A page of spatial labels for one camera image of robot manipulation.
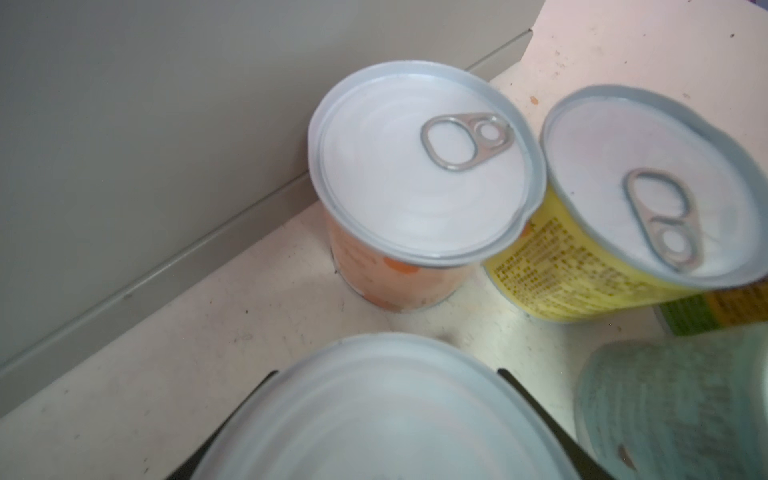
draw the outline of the can lid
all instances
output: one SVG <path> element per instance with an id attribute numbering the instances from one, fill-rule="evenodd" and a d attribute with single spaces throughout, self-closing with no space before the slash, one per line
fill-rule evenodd
<path id="1" fill-rule="evenodd" d="M 309 131 L 312 182 L 353 236 L 422 266 L 506 248 L 541 204 L 546 167 L 520 112 L 457 68 L 395 61 L 335 86 Z"/>
<path id="2" fill-rule="evenodd" d="M 542 134 L 551 183 L 603 247 L 694 288 L 768 273 L 768 182 L 749 154 L 649 91 L 594 86 L 561 101 Z"/>
<path id="3" fill-rule="evenodd" d="M 533 408 L 451 346 L 345 339 L 279 373 L 227 423 L 194 480 L 578 478 Z"/>

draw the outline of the stain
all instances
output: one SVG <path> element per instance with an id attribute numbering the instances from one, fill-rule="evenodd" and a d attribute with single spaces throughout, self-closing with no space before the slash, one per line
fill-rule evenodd
<path id="1" fill-rule="evenodd" d="M 629 452 L 627 452 L 627 447 L 625 447 L 623 443 L 619 445 L 617 453 L 619 455 L 619 459 L 624 462 L 627 467 L 637 471 L 637 468 L 634 466 L 634 462 L 632 462 L 632 458 L 629 456 Z"/>
<path id="2" fill-rule="evenodd" d="M 522 233 L 520 233 L 520 238 L 526 238 L 532 232 L 533 232 L 533 226 L 531 225 L 531 222 L 526 222 L 525 226 L 523 227 Z"/>

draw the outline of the yellow can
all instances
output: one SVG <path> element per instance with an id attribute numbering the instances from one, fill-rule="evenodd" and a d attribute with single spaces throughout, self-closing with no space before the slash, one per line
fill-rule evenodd
<path id="1" fill-rule="evenodd" d="M 485 268 L 532 316 L 571 322 L 768 273 L 768 182 L 730 137 L 647 91 L 586 88 L 547 117 L 549 185 Z"/>

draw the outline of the pull tab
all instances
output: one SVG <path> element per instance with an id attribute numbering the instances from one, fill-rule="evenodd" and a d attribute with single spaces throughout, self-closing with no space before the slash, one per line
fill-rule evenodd
<path id="1" fill-rule="evenodd" d="M 674 187 L 683 201 L 683 213 L 672 217 L 651 210 L 635 191 L 635 182 L 640 177 L 661 180 Z M 703 249 L 699 211 L 693 194 L 681 179 L 664 170 L 636 168 L 624 178 L 624 191 L 651 249 L 662 261 L 678 272 L 690 272 L 701 265 Z"/>
<path id="2" fill-rule="evenodd" d="M 463 128 L 472 139 L 475 146 L 475 153 L 472 158 L 460 164 L 452 164 L 437 155 L 432 142 L 429 140 L 429 130 L 437 124 L 452 123 Z M 484 128 L 495 130 L 498 134 L 493 138 L 483 134 Z M 454 114 L 439 115 L 429 119 L 422 126 L 422 143 L 427 150 L 429 158 L 438 166 L 446 170 L 461 171 L 474 167 L 475 165 L 486 161 L 502 151 L 510 148 L 515 142 L 515 131 L 501 117 L 496 114 Z"/>

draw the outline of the tin can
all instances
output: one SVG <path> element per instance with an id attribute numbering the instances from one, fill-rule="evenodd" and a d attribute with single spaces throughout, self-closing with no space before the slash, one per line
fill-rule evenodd
<path id="1" fill-rule="evenodd" d="M 768 279 L 662 303 L 654 309 L 662 326 L 677 336 L 765 322 L 768 320 Z"/>
<path id="2" fill-rule="evenodd" d="M 579 443 L 617 480 L 768 478 L 768 324 L 617 342 L 576 386 Z"/>
<path id="3" fill-rule="evenodd" d="M 485 263 L 513 303 L 571 322 L 768 273 L 768 182 L 749 154 L 649 91 L 594 86 L 541 136 L 549 186 L 521 238 Z"/>
<path id="4" fill-rule="evenodd" d="M 338 83 L 312 117 L 308 155 L 337 270 L 397 312 L 453 293 L 518 237 L 546 189 L 517 108 L 482 79 L 425 61 Z"/>
<path id="5" fill-rule="evenodd" d="M 478 360 L 379 333 L 277 373 L 227 422 L 192 480 L 579 480 L 568 453 Z"/>

